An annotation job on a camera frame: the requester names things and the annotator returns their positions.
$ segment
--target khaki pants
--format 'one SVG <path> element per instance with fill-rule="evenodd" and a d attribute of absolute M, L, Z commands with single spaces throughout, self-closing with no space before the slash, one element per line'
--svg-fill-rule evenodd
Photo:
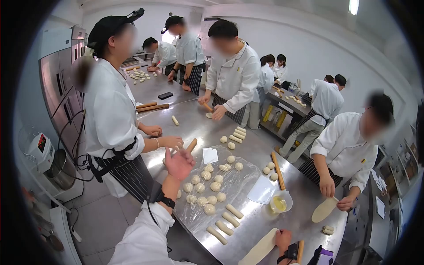
<path fill-rule="evenodd" d="M 280 155 L 282 157 L 286 157 L 287 153 L 290 151 L 290 148 L 296 141 L 297 136 L 307 132 L 308 134 L 305 136 L 305 139 L 303 139 L 302 143 L 287 158 L 287 161 L 293 164 L 303 154 L 306 148 L 320 135 L 324 128 L 325 126 L 319 125 L 311 120 L 307 120 L 289 136 L 284 146 L 280 148 Z"/>

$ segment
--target white chef jacket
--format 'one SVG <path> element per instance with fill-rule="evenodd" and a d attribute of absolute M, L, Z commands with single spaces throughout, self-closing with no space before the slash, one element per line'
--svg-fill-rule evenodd
<path fill-rule="evenodd" d="M 361 114 L 356 112 L 337 115 L 314 141 L 310 155 L 325 156 L 328 168 L 335 175 L 352 177 L 349 189 L 357 186 L 362 192 L 377 159 L 378 146 L 361 137 L 360 118 Z"/>
<path fill-rule="evenodd" d="M 205 62 L 200 38 L 193 32 L 181 35 L 176 44 L 177 62 L 182 65 L 194 63 L 194 66 Z"/>
<path fill-rule="evenodd" d="M 271 87 L 274 85 L 274 73 L 269 67 L 268 64 L 265 64 L 261 67 L 261 73 L 259 75 L 258 87 L 263 87 L 265 94 L 271 90 Z M 252 102 L 260 102 L 258 90 L 255 89 L 255 94 L 253 95 Z"/>
<path fill-rule="evenodd" d="M 227 100 L 224 107 L 235 113 L 252 101 L 260 73 L 259 56 L 244 42 L 243 48 L 230 59 L 220 55 L 212 58 L 206 89 Z"/>
<path fill-rule="evenodd" d="M 324 80 L 315 79 L 312 81 L 311 87 L 314 87 L 312 109 L 331 122 L 339 114 L 344 103 L 338 86 Z M 325 120 L 321 116 L 315 115 L 311 118 L 311 121 L 325 126 Z"/>
<path fill-rule="evenodd" d="M 108 265 L 195 265 L 168 257 L 166 234 L 175 221 L 157 202 L 150 204 L 150 210 L 159 226 L 154 223 L 147 209 L 147 201 L 144 201 L 138 217 L 115 246 Z"/>
<path fill-rule="evenodd" d="M 177 61 L 176 49 L 174 45 L 167 42 L 158 42 L 158 48 L 155 51 L 152 63 L 159 62 L 156 66 L 165 68 L 167 65 L 173 64 Z"/>
<path fill-rule="evenodd" d="M 277 79 L 279 85 L 286 81 L 288 77 L 288 68 L 287 66 L 278 66 L 278 62 L 274 63 L 272 71 L 274 72 L 274 77 Z"/>
<path fill-rule="evenodd" d="M 144 139 L 137 132 L 134 96 L 122 74 L 107 60 L 94 65 L 84 96 L 86 110 L 86 152 L 101 158 L 114 156 L 112 149 L 126 151 L 127 159 L 134 159 L 144 149 Z"/>

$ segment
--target paper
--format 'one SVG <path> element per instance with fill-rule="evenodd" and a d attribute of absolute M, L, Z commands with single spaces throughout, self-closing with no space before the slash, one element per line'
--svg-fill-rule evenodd
<path fill-rule="evenodd" d="M 260 176 L 247 195 L 247 198 L 260 204 L 268 204 L 276 189 L 268 178 Z"/>
<path fill-rule="evenodd" d="M 385 212 L 384 212 L 384 208 L 385 208 L 384 202 L 382 200 L 380 200 L 380 198 L 377 197 L 377 196 L 375 197 L 375 199 L 377 201 L 377 213 L 378 213 L 379 216 L 381 216 L 381 218 L 384 219 L 384 215 L 385 215 Z"/>
<path fill-rule="evenodd" d="M 218 162 L 218 153 L 213 148 L 203 148 L 203 162 L 205 164 Z"/>

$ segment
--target mobile phone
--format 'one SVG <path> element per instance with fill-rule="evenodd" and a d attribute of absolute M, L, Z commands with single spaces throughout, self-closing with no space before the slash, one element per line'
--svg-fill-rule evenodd
<path fill-rule="evenodd" d="M 171 92 L 166 92 L 162 95 L 159 95 L 158 98 L 163 100 L 163 99 L 166 99 L 166 98 L 169 98 L 169 97 L 172 97 L 172 96 L 174 96 L 174 94 L 172 94 Z"/>

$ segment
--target wooden rolling pin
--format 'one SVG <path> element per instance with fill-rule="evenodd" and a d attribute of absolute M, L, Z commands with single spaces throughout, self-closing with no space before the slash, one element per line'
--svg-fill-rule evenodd
<path fill-rule="evenodd" d="M 197 144 L 197 139 L 194 138 L 193 141 L 191 141 L 191 143 L 188 145 L 186 150 L 191 153 L 193 151 L 194 147 L 196 146 L 196 144 Z"/>
<path fill-rule="evenodd" d="M 302 256 L 303 256 L 303 247 L 305 246 L 305 240 L 299 241 L 299 249 L 297 250 L 297 259 L 296 262 L 299 263 L 299 265 L 302 265 Z"/>
<path fill-rule="evenodd" d="M 272 162 L 274 162 L 274 164 L 275 164 L 275 171 L 277 172 L 277 175 L 278 175 L 278 182 L 280 183 L 280 189 L 285 190 L 286 186 L 284 185 L 283 176 L 281 175 L 280 166 L 278 165 L 278 161 L 277 161 L 277 157 L 275 156 L 275 152 L 271 153 L 271 157 L 272 157 Z"/>
<path fill-rule="evenodd" d="M 147 103 L 147 104 L 143 104 L 143 105 L 137 106 L 137 109 L 142 109 L 142 108 L 147 108 L 147 107 L 151 107 L 151 106 L 156 106 L 157 104 L 158 104 L 157 102 L 150 102 L 150 103 Z"/>
<path fill-rule="evenodd" d="M 162 105 L 156 105 L 156 106 L 150 106 L 147 108 L 141 108 L 141 109 L 137 109 L 137 112 L 145 112 L 147 110 L 153 110 L 153 109 L 164 109 L 164 108 L 169 108 L 169 104 L 162 104 Z"/>
<path fill-rule="evenodd" d="M 205 108 L 207 108 L 209 112 L 213 112 L 213 109 L 211 107 L 209 107 L 208 104 L 203 103 L 203 106 L 205 106 Z"/>

